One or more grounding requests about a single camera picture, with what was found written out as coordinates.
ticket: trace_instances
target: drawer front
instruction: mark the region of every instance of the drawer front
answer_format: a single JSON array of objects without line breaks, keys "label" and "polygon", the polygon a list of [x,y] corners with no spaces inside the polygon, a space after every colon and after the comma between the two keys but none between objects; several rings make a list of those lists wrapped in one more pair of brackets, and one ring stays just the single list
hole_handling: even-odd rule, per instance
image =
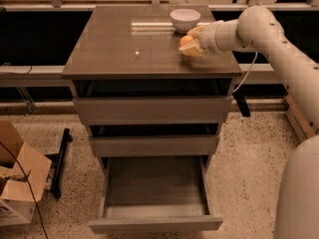
[{"label": "drawer front", "polygon": [[84,125],[224,122],[230,103],[231,97],[74,99]]},{"label": "drawer front", "polygon": [[203,155],[215,153],[219,137],[216,135],[188,135],[161,137],[90,138],[97,157]]},{"label": "drawer front", "polygon": [[110,158],[95,233],[216,230],[200,156]]}]

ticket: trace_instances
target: terrazzo floor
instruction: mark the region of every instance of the terrazzo floor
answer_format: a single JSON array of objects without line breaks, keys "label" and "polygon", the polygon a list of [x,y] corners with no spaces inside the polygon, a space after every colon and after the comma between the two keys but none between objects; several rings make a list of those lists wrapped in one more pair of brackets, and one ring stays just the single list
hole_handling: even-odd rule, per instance
[{"label": "terrazzo floor", "polygon": [[[97,218],[103,174],[73,107],[37,107],[25,116],[21,109],[2,106],[0,120],[10,120],[43,153],[57,152],[64,128],[71,130],[62,196],[56,200],[45,191],[39,202],[48,236],[54,239],[271,239],[283,168],[299,143],[285,112],[253,112],[251,118],[232,112],[207,172],[214,215],[223,218],[219,230],[96,235],[88,222]],[[0,227],[0,238],[45,238],[38,213],[31,224]]]}]

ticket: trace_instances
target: open drawer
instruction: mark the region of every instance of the open drawer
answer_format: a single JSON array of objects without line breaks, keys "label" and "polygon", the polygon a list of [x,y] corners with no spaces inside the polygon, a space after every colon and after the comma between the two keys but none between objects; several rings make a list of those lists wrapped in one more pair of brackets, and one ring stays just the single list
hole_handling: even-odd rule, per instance
[{"label": "open drawer", "polygon": [[216,230],[200,156],[109,158],[95,233]]},{"label": "open drawer", "polygon": [[93,125],[90,145],[97,157],[203,155],[215,153],[219,124]]},{"label": "open drawer", "polygon": [[74,98],[73,102],[84,125],[223,123],[231,98]]}]

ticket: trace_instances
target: black cable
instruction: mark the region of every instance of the black cable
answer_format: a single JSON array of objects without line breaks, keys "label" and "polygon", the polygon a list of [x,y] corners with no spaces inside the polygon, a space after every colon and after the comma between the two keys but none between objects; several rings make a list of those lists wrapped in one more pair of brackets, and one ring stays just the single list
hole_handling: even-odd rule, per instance
[{"label": "black cable", "polygon": [[1,145],[10,153],[10,155],[14,158],[14,160],[15,160],[15,161],[17,162],[17,164],[19,165],[19,167],[20,167],[20,169],[21,169],[21,171],[22,171],[24,177],[26,178],[26,180],[27,180],[27,182],[28,182],[28,185],[29,185],[29,188],[30,188],[30,191],[31,191],[31,194],[32,194],[32,197],[33,197],[33,201],[34,201],[34,203],[36,204],[36,208],[37,208],[38,213],[39,213],[42,230],[43,230],[43,232],[44,232],[46,238],[49,239],[48,234],[47,234],[47,231],[46,231],[46,229],[45,229],[45,227],[44,227],[44,224],[43,224],[43,219],[42,219],[42,215],[41,215],[41,212],[40,212],[38,203],[37,203],[36,198],[35,198],[35,196],[34,196],[34,193],[33,193],[33,190],[32,190],[32,186],[31,186],[31,184],[30,184],[30,181],[29,181],[29,178],[28,178],[27,174],[25,173],[24,169],[22,168],[22,166],[21,166],[20,162],[18,161],[17,157],[15,157],[15,155],[10,151],[10,149],[8,149],[8,148],[2,143],[2,141],[0,141],[0,144],[1,144]]},{"label": "black cable", "polygon": [[33,66],[30,66],[30,69],[27,73],[13,73],[13,72],[1,72],[0,71],[0,74],[3,74],[3,75],[29,75],[30,72],[32,71],[33,69]]},{"label": "black cable", "polygon": [[256,60],[257,60],[257,57],[258,57],[258,53],[256,52],[256,53],[255,53],[255,58],[253,59],[251,65],[250,65],[250,67],[249,67],[249,69],[247,70],[247,73],[245,74],[244,78],[241,80],[241,82],[239,83],[239,85],[237,86],[237,88],[233,90],[233,93],[235,93],[236,91],[238,91],[239,88],[241,87],[241,85],[246,81],[246,79],[247,79],[247,77],[248,77],[248,75],[249,75],[249,73],[250,73],[250,71],[251,71],[253,65],[255,64],[255,62],[256,62]]}]

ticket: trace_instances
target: cabinet top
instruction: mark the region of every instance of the cabinet top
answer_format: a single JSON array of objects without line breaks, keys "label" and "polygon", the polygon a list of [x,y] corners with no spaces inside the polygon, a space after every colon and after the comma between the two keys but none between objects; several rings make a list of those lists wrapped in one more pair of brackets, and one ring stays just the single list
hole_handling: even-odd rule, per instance
[{"label": "cabinet top", "polygon": [[236,77],[241,70],[231,52],[187,57],[179,50],[183,36],[169,13],[197,10],[199,24],[214,21],[207,6],[110,5],[95,9],[62,74],[65,79]]}]

